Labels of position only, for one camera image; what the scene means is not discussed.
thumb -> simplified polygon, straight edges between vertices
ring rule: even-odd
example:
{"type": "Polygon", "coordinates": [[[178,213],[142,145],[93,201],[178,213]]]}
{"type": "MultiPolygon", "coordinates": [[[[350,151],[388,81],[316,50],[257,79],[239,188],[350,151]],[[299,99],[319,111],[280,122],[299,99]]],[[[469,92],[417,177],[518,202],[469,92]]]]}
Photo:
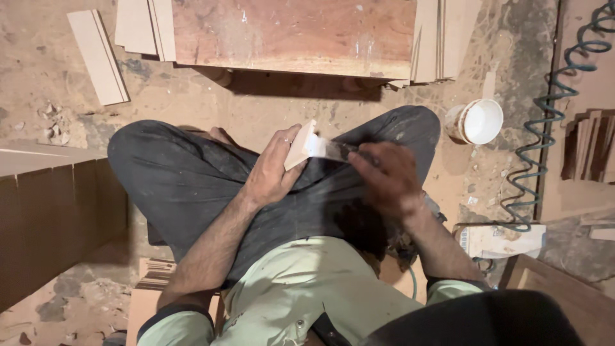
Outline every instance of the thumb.
{"type": "Polygon", "coordinates": [[[293,185],[295,184],[297,179],[299,179],[299,176],[303,172],[303,169],[306,167],[307,163],[308,161],[304,160],[302,163],[299,163],[295,167],[288,170],[282,177],[282,188],[284,188],[286,191],[290,191],[290,189],[293,188],[293,185]]]}

man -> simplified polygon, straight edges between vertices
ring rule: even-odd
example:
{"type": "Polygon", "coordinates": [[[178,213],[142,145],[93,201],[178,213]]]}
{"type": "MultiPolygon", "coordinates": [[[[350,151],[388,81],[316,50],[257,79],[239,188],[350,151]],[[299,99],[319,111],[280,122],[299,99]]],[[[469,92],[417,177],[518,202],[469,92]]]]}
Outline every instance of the man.
{"type": "Polygon", "coordinates": [[[428,305],[486,287],[424,203],[433,112],[400,107],[335,139],[361,144],[378,167],[351,153],[350,165],[311,159],[285,172],[300,127],[277,131],[260,155],[215,128],[206,139],[139,121],[113,136],[112,168],[178,262],[139,345],[357,345],[422,307],[364,259],[383,258],[384,224],[418,248],[428,305]],[[215,337],[207,309],[221,288],[230,318],[215,337]]]}

white wood piece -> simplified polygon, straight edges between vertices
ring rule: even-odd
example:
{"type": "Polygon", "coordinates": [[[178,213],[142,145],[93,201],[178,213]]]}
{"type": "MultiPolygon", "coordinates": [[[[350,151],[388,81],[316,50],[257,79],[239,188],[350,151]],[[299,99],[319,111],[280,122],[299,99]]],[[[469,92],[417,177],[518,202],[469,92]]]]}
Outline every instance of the white wood piece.
{"type": "Polygon", "coordinates": [[[171,0],[148,0],[158,56],[162,62],[175,61],[175,29],[171,0]]]}
{"type": "Polygon", "coordinates": [[[123,0],[127,1],[125,10],[128,15],[123,19],[127,21],[124,49],[131,53],[156,55],[156,43],[154,31],[149,16],[148,0],[123,0]]]}
{"type": "Polygon", "coordinates": [[[445,0],[444,50],[442,77],[456,78],[459,74],[460,42],[464,30],[466,0],[445,0]]]}
{"type": "Polygon", "coordinates": [[[112,105],[128,101],[98,11],[72,12],[67,16],[100,104],[112,105]]]}
{"type": "Polygon", "coordinates": [[[127,16],[129,13],[126,11],[127,3],[130,0],[117,0],[117,12],[116,12],[116,32],[114,43],[117,46],[124,47],[126,45],[126,34],[128,33],[127,16]]]}
{"type": "Polygon", "coordinates": [[[589,231],[589,238],[615,241],[615,228],[592,227],[592,230],[589,231]]]}
{"type": "Polygon", "coordinates": [[[466,12],[463,18],[463,24],[460,28],[461,36],[459,39],[459,72],[463,66],[463,61],[466,58],[467,47],[470,44],[472,33],[474,32],[474,25],[478,17],[480,7],[483,5],[481,0],[466,0],[466,12]]]}
{"type": "Polygon", "coordinates": [[[435,81],[437,69],[438,1],[418,0],[416,20],[421,21],[421,40],[414,82],[433,82],[435,81]]]}
{"type": "Polygon", "coordinates": [[[109,64],[111,65],[113,74],[116,77],[116,81],[119,86],[119,92],[122,94],[122,99],[124,100],[124,102],[128,102],[130,101],[130,99],[128,98],[128,93],[126,92],[124,80],[119,73],[119,68],[117,67],[117,60],[115,59],[115,55],[113,55],[113,50],[111,49],[111,44],[109,43],[109,37],[107,37],[106,35],[106,30],[103,26],[103,19],[100,17],[100,12],[98,10],[92,10],[92,14],[94,16],[96,26],[98,27],[98,32],[101,35],[101,40],[103,41],[105,52],[107,53],[107,58],[109,59],[109,64]]]}
{"type": "Polygon", "coordinates": [[[293,143],[290,145],[288,156],[286,156],[286,160],[284,161],[284,168],[286,168],[286,170],[295,167],[309,158],[308,144],[311,135],[314,133],[315,127],[316,120],[314,119],[301,127],[293,143]]]}

hairy forearm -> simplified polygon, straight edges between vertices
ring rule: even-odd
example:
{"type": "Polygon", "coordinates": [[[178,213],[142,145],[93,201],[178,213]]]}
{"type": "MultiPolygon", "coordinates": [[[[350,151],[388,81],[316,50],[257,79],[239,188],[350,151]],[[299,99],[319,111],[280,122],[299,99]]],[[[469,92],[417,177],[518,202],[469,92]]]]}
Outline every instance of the hairy forearm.
{"type": "Polygon", "coordinates": [[[470,257],[423,202],[418,204],[412,215],[404,218],[403,224],[418,249],[425,275],[484,280],[470,257]]]}
{"type": "Polygon", "coordinates": [[[219,288],[250,222],[261,209],[242,189],[192,245],[158,300],[158,309],[178,299],[209,299],[219,288]]]}

light green shirt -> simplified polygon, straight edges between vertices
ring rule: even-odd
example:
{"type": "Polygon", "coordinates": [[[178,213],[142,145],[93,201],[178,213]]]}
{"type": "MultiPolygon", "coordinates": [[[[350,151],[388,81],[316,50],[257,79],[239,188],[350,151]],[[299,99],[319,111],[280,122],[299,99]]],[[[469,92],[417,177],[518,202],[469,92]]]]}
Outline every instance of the light green shirt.
{"type": "MultiPolygon", "coordinates": [[[[455,280],[435,283],[427,304],[482,292],[455,280]]],[[[316,236],[281,245],[254,263],[224,301],[230,319],[214,339],[206,316],[179,312],[149,328],[147,345],[301,345],[326,312],[352,345],[423,305],[378,280],[342,239],[316,236]]]]}

